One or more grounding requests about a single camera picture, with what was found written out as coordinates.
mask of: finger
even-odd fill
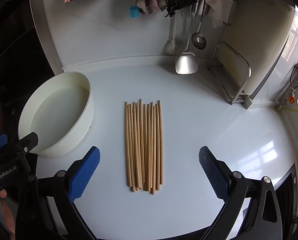
[[[0,198],[5,198],[7,196],[7,192],[6,192],[6,190],[2,190],[2,191],[0,191]]]
[[[15,218],[13,217],[13,214],[10,208],[8,207],[8,205],[4,200],[1,200],[1,212],[5,219],[7,228],[9,229],[10,232],[14,233],[16,228]]]
[[[10,240],[16,240],[16,234],[10,232]]]

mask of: metal rack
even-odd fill
[[[217,49],[219,47],[220,44],[225,45],[228,49],[230,49],[246,66],[246,76],[242,82],[242,84],[239,86],[236,84],[236,82],[233,80],[233,78],[229,75],[229,73],[225,70],[225,68],[222,67],[218,67],[218,66],[213,66],[212,62],[214,60],[215,54],[217,52]],[[232,97],[229,93],[229,88],[226,87],[226,85],[224,84],[224,82],[222,82],[219,78],[219,75],[217,74],[217,72],[214,70],[214,68],[221,68],[221,70],[228,76],[228,78],[231,79],[231,83],[236,84],[237,86],[237,91],[235,92],[234,96]],[[228,43],[226,43],[225,41],[220,41],[218,42],[217,46],[215,47],[214,53],[212,55],[212,59],[211,59],[211,63],[210,66],[208,67],[208,70],[211,70],[213,72],[213,74],[215,75],[216,79],[218,80],[218,82],[220,83],[220,85],[222,86],[222,88],[224,89],[225,93],[228,95],[228,97],[230,98],[230,105],[232,105],[233,103],[243,103],[245,102],[245,100],[247,99],[248,95],[246,95],[243,91],[243,88],[245,86],[245,84],[247,83],[249,77],[251,76],[251,68],[249,63],[247,62],[247,60],[242,57],[233,47],[231,47]]]

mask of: white plastic basin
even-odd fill
[[[89,80],[79,72],[57,75],[43,83],[22,110],[18,134],[38,135],[32,153],[47,157],[66,154],[83,139],[94,115]]]

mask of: white countertop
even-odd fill
[[[90,130],[66,155],[39,156],[37,176],[66,170],[93,145],[100,149],[100,164],[82,197],[74,202],[98,238],[152,240],[209,226],[223,201],[217,199],[199,163],[199,149],[205,145],[232,171],[251,179],[269,176],[274,184],[295,162],[279,113],[271,108],[230,106],[215,92],[221,88],[208,71],[177,75],[154,65],[85,75],[95,103]],[[161,100],[162,104],[164,185],[156,195],[143,190],[133,193],[126,182],[124,102],[140,98],[144,103]],[[230,237],[241,222],[242,212]]]

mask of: wooden chopstick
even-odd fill
[[[134,132],[134,125],[133,125],[133,105],[130,104],[130,123],[131,123],[131,140],[132,140],[132,156],[133,156],[133,171],[135,176],[135,185],[136,190],[139,190],[138,187],[138,174],[137,174],[137,166],[136,166],[136,148],[135,148],[135,132]]]
[[[138,136],[137,136],[137,111],[136,111],[136,103],[133,102],[133,131],[134,131],[134,145],[135,145],[135,160],[136,160],[136,173],[137,173],[137,187],[142,188],[142,180],[141,180],[141,164],[139,160],[138,153]]]
[[[152,189],[151,193],[156,193],[156,106],[153,106],[153,151],[152,151]]]
[[[127,184],[132,187],[131,183],[131,167],[130,167],[130,152],[129,152],[129,129],[128,129],[128,102],[125,102],[125,140],[126,140],[126,172]]]
[[[152,181],[152,166],[153,166],[153,102],[151,102],[150,104],[150,188],[152,188],[152,184],[153,184],[153,181]]]
[[[146,105],[125,102],[127,184],[133,192],[160,190],[163,184],[161,101]]]
[[[163,184],[163,139],[162,139],[162,112],[161,101],[158,101],[159,108],[159,135],[160,135],[160,184]]]
[[[148,180],[148,159],[147,159],[147,130],[148,130],[148,126],[147,126],[147,105],[144,105],[144,133],[143,133],[143,137],[144,137],[144,156],[145,156],[145,191],[148,191],[148,187],[147,187],[147,180]]]
[[[136,191],[135,184],[135,172],[134,172],[134,161],[132,154],[132,136],[131,136],[131,117],[130,117],[130,105],[128,105],[128,140],[129,140],[129,161],[130,161],[130,173],[131,173],[131,188],[132,191]]]
[[[141,173],[142,173],[142,183],[145,183],[144,118],[143,118],[144,106],[142,104],[142,99],[139,100],[138,110],[139,110],[139,122],[140,122]]]
[[[159,107],[156,104],[156,190],[160,190],[160,125]]]
[[[152,181],[150,181],[150,163],[151,163],[151,107],[150,104],[148,104],[147,106],[147,126],[148,126],[148,130],[147,130],[147,190],[149,191],[152,187]]]
[[[136,119],[137,119],[137,145],[138,145],[138,162],[141,177],[140,189],[142,189],[142,166],[141,166],[141,147],[140,147],[140,119],[139,119],[139,104],[136,103]]]

